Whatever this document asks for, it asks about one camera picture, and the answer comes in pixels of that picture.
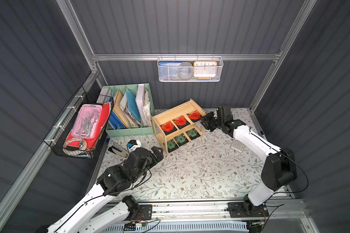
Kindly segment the red tea bag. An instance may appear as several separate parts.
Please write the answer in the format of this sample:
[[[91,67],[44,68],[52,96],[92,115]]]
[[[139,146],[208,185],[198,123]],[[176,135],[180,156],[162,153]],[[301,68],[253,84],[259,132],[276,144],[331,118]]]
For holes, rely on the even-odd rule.
[[[188,120],[184,116],[179,116],[173,119],[174,124],[177,126],[178,129],[183,129],[184,127],[190,125]]]
[[[190,113],[187,113],[187,117],[192,121],[192,122],[198,122],[202,115],[198,110],[192,111]]]
[[[168,121],[168,122],[160,125],[160,128],[165,133],[165,135],[169,135],[169,134],[174,133],[175,131],[177,131],[177,128],[172,123],[172,121]]]

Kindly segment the green tea bag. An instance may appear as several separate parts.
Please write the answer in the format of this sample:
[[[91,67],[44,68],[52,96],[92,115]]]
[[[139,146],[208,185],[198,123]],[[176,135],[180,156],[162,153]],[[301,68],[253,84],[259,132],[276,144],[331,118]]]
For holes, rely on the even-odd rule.
[[[167,141],[167,150],[169,153],[178,149],[178,148],[179,148],[179,146],[174,139]]]
[[[188,138],[185,136],[185,134],[179,134],[174,137],[175,142],[178,144],[178,146],[183,146],[187,143],[189,143]]]
[[[186,134],[191,140],[194,140],[201,136],[200,133],[195,128],[186,131]]]

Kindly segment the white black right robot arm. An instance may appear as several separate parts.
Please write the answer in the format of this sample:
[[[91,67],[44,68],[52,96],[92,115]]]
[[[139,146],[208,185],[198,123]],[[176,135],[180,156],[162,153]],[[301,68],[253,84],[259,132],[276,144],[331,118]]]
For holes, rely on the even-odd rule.
[[[282,186],[297,178],[294,153],[268,142],[251,130],[243,121],[234,119],[230,107],[217,107],[217,115],[209,112],[202,116],[201,124],[210,132],[219,129],[242,142],[264,162],[261,181],[244,197],[242,210],[247,216],[262,213],[265,202]]]

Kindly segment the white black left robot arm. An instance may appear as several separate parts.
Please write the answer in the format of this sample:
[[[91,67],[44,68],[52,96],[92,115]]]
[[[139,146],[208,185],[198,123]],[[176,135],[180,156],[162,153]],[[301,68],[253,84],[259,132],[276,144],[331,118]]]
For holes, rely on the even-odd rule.
[[[39,227],[38,233],[99,233],[108,226],[139,215],[140,205],[131,196],[125,196],[115,207],[100,215],[96,213],[119,194],[146,182],[146,173],[164,158],[163,148],[150,150],[132,146],[122,163],[108,167],[97,178],[91,190],[60,220]]]

